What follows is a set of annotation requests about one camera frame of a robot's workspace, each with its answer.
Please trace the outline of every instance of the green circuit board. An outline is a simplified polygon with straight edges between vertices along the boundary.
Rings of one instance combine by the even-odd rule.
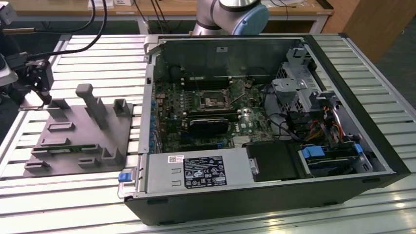
[[[271,129],[259,105],[261,96],[259,85],[251,85],[243,78],[233,79],[229,87],[221,90],[203,90],[202,86],[199,90],[185,90],[177,83],[157,83],[162,152],[234,148],[233,137],[238,136],[247,136],[250,141],[271,140]],[[211,111],[226,113],[211,114]],[[226,118],[226,132],[209,137],[193,136],[186,131],[186,123],[205,118]]]

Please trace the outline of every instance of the wooden cabinet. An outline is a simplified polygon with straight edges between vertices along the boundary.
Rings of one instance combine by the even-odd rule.
[[[375,62],[416,14],[416,0],[327,0],[322,33],[343,32]]]

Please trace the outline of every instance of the power supply label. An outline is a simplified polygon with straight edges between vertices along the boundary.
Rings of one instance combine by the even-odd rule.
[[[183,158],[182,168],[186,189],[226,185],[222,156]]]

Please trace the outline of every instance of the slotted metal table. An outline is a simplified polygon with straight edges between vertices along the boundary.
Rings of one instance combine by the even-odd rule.
[[[55,50],[83,47],[94,36],[71,36]],[[416,113],[347,38],[314,36],[326,56],[402,158],[411,175],[343,204],[145,226],[117,197],[118,172],[23,178],[43,128],[45,111],[19,112],[0,146],[0,233],[407,233],[416,231]],[[125,98],[134,104],[126,167],[137,164],[143,35],[102,36],[85,52],[50,58],[51,96],[81,104],[78,83],[90,83],[103,103]],[[327,89],[327,80],[322,80]]]

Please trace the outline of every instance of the gray floor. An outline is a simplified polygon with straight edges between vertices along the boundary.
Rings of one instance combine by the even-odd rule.
[[[51,23],[51,28],[75,28],[79,23]],[[39,23],[14,23],[13,27],[42,27]],[[193,28],[193,22],[169,22],[173,33],[187,33]],[[93,35],[99,29],[99,23],[94,23],[81,34]],[[151,22],[151,32],[159,33],[159,28]],[[111,21],[105,29],[105,34],[137,34],[134,22]],[[58,35],[19,35],[15,41],[23,51],[41,53],[50,51],[58,40]],[[385,52],[375,64],[390,83],[402,94],[403,98],[416,107],[416,18],[413,18],[403,33],[397,37],[391,47]],[[7,99],[0,104],[0,143],[17,115],[17,106]]]

